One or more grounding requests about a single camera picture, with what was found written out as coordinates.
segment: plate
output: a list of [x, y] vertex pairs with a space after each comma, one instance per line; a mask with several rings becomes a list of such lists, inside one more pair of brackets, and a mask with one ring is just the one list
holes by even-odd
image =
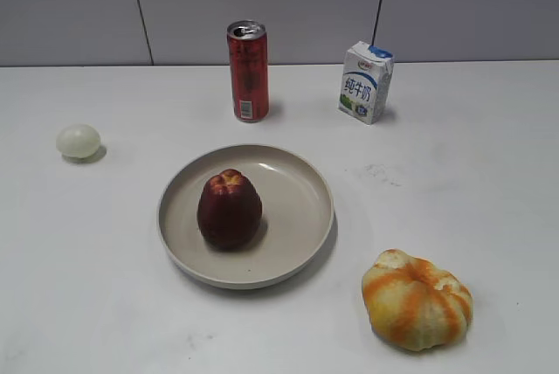
[[[247, 176], [262, 200], [255, 239], [240, 250], [208, 245], [197, 223], [205, 182], [226, 169]], [[266, 145], [212, 151], [182, 169], [163, 193], [159, 232], [170, 258], [215, 287], [267, 287], [299, 272], [321, 249], [334, 219], [334, 201], [321, 174], [294, 153]]]

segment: red fruit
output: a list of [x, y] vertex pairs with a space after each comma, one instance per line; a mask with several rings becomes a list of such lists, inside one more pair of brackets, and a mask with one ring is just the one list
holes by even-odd
[[228, 169], [211, 177], [198, 203], [200, 232], [211, 245], [233, 249], [252, 240], [262, 218], [262, 202], [251, 181]]

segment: milk carton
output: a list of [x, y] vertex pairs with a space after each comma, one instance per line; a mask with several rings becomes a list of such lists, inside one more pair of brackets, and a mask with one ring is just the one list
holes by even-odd
[[349, 48], [343, 63], [339, 108], [369, 125], [375, 122], [384, 111], [393, 67], [390, 52], [365, 42]]

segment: plate rim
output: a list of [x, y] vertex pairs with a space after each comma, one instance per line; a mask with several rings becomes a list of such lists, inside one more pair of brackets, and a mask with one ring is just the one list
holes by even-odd
[[[179, 177], [179, 175], [181, 175], [181, 173], [183, 173], [193, 163], [195, 163], [198, 160], [203, 159], [206, 156], [209, 156], [211, 154], [215, 154], [219, 151], [223, 151], [223, 150], [226, 150], [226, 149], [236, 149], [236, 148], [240, 148], [240, 147], [257, 147], [257, 148], [266, 148], [266, 149], [276, 149], [278, 151], [281, 151], [282, 153], [287, 153], [288, 155], [294, 156], [297, 159], [301, 160], [304, 164], [306, 164], [319, 177], [322, 184], [326, 188], [326, 192], [328, 194], [328, 202], [329, 202], [329, 206], [330, 206], [330, 216], [329, 216], [329, 219], [328, 219], [328, 228], [327, 228], [326, 232], [324, 233], [320, 243], [313, 249], [313, 251], [309, 254], [309, 256], [306, 259], [304, 259], [298, 266], [288, 270], [287, 272], [284, 272], [283, 274], [274, 275], [273, 277], [265, 278], [263, 280], [249, 280], [249, 281], [236, 282], [236, 281], [220, 280], [220, 279], [212, 277], [212, 276], [201, 274], [197, 270], [192, 269], [191, 267], [188, 267], [186, 264], [184, 264], [180, 259], [178, 259], [175, 256], [175, 254], [170, 250], [169, 245], [167, 244], [167, 241], [165, 240], [165, 238], [163, 236], [162, 203], [163, 203], [163, 200], [165, 199], [165, 197], [167, 195], [167, 192], [169, 191], [169, 188], [171, 187], [171, 185], [175, 182], [175, 180]], [[232, 144], [232, 145], [220, 147], [220, 148], [217, 148], [217, 149], [210, 150], [206, 153], [203, 153], [202, 155], [197, 156], [193, 160], [190, 160], [179, 171], [177, 171], [177, 173], [172, 178], [170, 178], [169, 182], [165, 185], [165, 189], [163, 190], [163, 193], [160, 196], [159, 202], [157, 204], [157, 232], [158, 232], [160, 241], [163, 243], [163, 246], [165, 247], [165, 251], [167, 252], [168, 256], [171, 258], [171, 260], [173, 260], [173, 263], [175, 263], [175, 265], [177, 265], [183, 272], [187, 273], [188, 275], [194, 277], [195, 279], [197, 279], [201, 282], [212, 285], [214, 287], [227, 288], [227, 289], [256, 289], [256, 288], [259, 288], [259, 287], [268, 287], [268, 286], [274, 285], [276, 283], [282, 282], [282, 281], [290, 278], [291, 276], [295, 275], [296, 273], [298, 273], [308, 263], [310, 263], [310, 261], [318, 254], [318, 252], [324, 247], [324, 244], [328, 240], [328, 237], [330, 236], [330, 234], [332, 232], [332, 225], [334, 223], [334, 216], [335, 216], [334, 197], [332, 195], [332, 191], [330, 190], [330, 186], [328, 185], [328, 182], [326, 181], [326, 178], [308, 160], [306, 160], [304, 157], [302, 157], [299, 154], [294, 153], [294, 152], [292, 152], [288, 149], [283, 149], [281, 147], [276, 147], [274, 145], [262, 144], [262, 143], [242, 143], [242, 144]]]

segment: red can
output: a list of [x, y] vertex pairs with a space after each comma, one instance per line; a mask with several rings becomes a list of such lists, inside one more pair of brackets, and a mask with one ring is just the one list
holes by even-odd
[[241, 121], [263, 119], [268, 98], [268, 37], [263, 24], [241, 20], [227, 27], [235, 115]]

